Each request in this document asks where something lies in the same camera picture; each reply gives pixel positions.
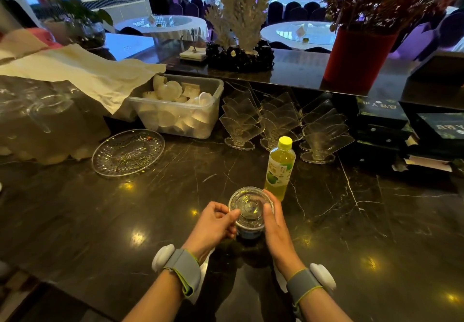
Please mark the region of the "person's right hand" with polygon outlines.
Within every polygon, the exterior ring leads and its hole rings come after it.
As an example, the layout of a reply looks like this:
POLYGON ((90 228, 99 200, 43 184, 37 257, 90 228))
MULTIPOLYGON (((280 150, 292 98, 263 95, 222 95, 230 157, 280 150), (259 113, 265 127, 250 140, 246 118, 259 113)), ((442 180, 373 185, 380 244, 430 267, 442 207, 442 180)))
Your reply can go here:
POLYGON ((272 200, 277 200, 277 206, 274 210, 277 231, 265 232, 265 239, 278 271, 288 281, 293 274, 306 267, 294 249, 293 241, 284 219, 281 202, 273 194, 268 193, 268 195, 272 200))

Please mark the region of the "clear glass cup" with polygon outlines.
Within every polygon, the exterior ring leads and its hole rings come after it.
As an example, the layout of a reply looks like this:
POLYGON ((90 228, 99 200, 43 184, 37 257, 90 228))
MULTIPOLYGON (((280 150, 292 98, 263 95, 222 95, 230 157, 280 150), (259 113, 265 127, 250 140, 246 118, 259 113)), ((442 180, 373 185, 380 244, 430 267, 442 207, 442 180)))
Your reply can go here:
POLYGON ((237 235, 246 240, 254 240, 264 233, 263 206, 269 204, 274 212, 274 202, 262 189, 253 186, 243 187, 230 197, 229 211, 240 209, 236 220, 237 235))

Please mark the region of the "person's right forearm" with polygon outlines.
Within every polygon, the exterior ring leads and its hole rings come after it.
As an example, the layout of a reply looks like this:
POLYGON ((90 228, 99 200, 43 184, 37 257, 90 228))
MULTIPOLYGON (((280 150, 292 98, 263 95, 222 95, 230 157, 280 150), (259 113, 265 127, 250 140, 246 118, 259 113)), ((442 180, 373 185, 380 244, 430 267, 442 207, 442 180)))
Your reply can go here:
POLYGON ((297 305, 306 322, 354 322, 322 286, 308 291, 297 305))

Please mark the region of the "grey right wristband white tracker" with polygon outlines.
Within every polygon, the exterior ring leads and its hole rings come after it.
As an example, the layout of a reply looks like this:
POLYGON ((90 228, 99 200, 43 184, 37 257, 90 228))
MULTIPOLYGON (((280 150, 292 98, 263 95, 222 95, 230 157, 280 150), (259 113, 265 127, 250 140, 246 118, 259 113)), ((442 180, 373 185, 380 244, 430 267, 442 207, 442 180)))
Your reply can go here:
POLYGON ((293 306, 297 307, 303 297, 310 293, 310 291, 322 288, 329 294, 332 294, 336 290, 337 285, 325 266, 311 263, 309 268, 293 274, 287 281, 286 288, 292 297, 293 306))

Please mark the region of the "rows of clear acrylic stands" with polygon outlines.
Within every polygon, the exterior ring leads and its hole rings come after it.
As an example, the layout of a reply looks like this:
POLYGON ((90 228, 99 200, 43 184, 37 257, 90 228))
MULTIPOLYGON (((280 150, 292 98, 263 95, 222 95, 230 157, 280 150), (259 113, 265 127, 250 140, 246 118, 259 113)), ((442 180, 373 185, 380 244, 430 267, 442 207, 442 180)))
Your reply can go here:
POLYGON ((288 89, 263 96, 259 102, 248 87, 223 98, 219 120, 229 134, 224 139, 228 146, 253 150, 252 139, 260 136, 260 145, 271 151, 281 137, 289 137, 293 143, 299 142, 302 161, 327 164, 334 161, 336 152, 355 142, 347 117, 336 110, 330 92, 323 92, 303 107, 288 89))

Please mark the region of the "clear cut-glass plate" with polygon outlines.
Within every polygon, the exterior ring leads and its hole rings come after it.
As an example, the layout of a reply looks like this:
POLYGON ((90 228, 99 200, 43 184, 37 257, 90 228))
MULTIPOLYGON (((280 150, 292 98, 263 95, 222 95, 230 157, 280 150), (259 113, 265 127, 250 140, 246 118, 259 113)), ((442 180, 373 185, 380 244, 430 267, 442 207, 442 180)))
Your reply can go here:
POLYGON ((165 149, 165 139, 158 132, 133 129, 118 133, 102 142, 91 159, 94 172, 105 178, 127 178, 152 167, 165 149))

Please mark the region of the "black printed box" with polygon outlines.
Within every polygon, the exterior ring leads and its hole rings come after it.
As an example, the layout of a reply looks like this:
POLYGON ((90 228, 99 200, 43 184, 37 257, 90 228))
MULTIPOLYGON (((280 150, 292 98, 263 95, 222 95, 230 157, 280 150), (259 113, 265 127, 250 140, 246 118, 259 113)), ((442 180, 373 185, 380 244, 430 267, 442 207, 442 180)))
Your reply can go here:
POLYGON ((365 124, 400 130, 409 122, 398 101, 357 96, 356 102, 358 118, 365 124))
POLYGON ((464 140, 464 112, 419 113, 418 116, 442 139, 464 140))

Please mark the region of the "black rock ornament base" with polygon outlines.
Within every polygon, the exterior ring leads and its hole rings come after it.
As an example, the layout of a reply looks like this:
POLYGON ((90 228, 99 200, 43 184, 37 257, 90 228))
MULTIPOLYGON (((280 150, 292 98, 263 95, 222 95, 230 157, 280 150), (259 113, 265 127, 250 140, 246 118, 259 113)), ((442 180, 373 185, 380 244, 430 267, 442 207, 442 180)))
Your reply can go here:
POLYGON ((234 73, 258 73, 272 70, 274 50, 260 40, 252 53, 247 53, 239 46, 224 49, 216 43, 206 44, 206 61, 208 67, 234 73))

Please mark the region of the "white paper sheet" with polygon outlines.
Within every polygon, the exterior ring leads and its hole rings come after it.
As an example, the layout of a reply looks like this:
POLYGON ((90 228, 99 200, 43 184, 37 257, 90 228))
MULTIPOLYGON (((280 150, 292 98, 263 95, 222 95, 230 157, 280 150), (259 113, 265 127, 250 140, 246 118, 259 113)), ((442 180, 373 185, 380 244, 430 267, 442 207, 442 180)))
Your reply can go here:
POLYGON ((452 172, 450 161, 436 160, 413 155, 397 158, 391 167, 396 172, 404 172, 408 170, 409 166, 418 166, 444 172, 452 172))

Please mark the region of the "white napkin stack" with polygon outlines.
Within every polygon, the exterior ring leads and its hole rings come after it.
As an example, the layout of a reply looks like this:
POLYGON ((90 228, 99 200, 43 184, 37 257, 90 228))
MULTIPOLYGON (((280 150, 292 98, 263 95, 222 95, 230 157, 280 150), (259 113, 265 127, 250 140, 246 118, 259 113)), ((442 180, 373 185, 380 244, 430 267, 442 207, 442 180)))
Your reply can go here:
POLYGON ((189 49, 181 52, 179 57, 182 60, 202 62, 206 60, 206 48, 190 46, 189 49))

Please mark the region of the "round table white tablecloth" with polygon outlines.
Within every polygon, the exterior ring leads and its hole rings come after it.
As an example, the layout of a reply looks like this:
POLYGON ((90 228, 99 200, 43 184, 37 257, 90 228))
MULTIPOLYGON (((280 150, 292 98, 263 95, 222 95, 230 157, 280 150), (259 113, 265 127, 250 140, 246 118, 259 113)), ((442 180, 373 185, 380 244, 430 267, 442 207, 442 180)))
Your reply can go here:
POLYGON ((319 21, 281 22, 264 27, 260 35, 269 43, 282 43, 295 50, 319 47, 331 51, 336 36, 330 26, 330 22, 319 21))
POLYGON ((187 15, 149 15, 124 20, 114 25, 117 31, 126 27, 141 32, 144 36, 165 40, 207 41, 210 31, 204 19, 187 15))

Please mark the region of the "group of purple chairs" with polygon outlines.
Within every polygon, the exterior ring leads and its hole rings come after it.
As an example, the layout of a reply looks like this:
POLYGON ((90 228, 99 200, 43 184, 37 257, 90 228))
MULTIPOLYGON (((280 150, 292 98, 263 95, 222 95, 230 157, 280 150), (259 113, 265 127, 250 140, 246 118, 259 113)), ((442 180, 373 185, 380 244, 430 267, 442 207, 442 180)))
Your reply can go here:
MULTIPOLYGON (((265 10, 267 18, 265 25, 273 25, 281 22, 307 21, 313 18, 323 21, 322 15, 314 12, 325 6, 323 0, 272 0, 269 9, 265 10)), ((171 0, 169 13, 171 15, 197 16, 205 19, 209 7, 216 6, 223 9, 221 0, 171 0)))

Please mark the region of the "white cloth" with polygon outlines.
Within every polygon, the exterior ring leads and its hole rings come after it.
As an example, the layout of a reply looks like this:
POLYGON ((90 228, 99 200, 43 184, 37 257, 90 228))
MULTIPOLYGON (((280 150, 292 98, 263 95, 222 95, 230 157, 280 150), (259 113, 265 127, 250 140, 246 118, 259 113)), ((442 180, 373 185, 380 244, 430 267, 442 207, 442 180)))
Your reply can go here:
POLYGON ((8 77, 69 81, 111 114, 118 111, 134 89, 165 71, 165 64, 137 59, 111 61, 76 44, 41 50, 0 66, 0 75, 8 77))

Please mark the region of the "green potted plant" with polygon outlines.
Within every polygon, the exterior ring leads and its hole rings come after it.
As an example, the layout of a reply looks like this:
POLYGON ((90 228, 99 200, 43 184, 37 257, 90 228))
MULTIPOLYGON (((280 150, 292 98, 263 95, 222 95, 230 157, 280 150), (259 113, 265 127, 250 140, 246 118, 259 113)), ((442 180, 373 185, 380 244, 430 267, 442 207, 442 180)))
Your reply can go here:
POLYGON ((113 19, 104 9, 91 10, 81 0, 37 0, 32 9, 42 26, 61 45, 78 44, 87 50, 105 45, 106 23, 113 19))

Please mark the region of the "pink cloth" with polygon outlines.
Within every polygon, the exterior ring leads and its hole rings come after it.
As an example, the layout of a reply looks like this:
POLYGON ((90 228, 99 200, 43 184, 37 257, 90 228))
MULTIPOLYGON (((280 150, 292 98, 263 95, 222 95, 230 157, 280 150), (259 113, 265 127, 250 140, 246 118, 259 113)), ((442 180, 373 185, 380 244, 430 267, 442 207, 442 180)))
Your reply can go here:
POLYGON ((59 49, 63 47, 63 45, 55 40, 55 37, 49 31, 43 28, 34 27, 27 28, 26 30, 46 44, 50 49, 59 49))

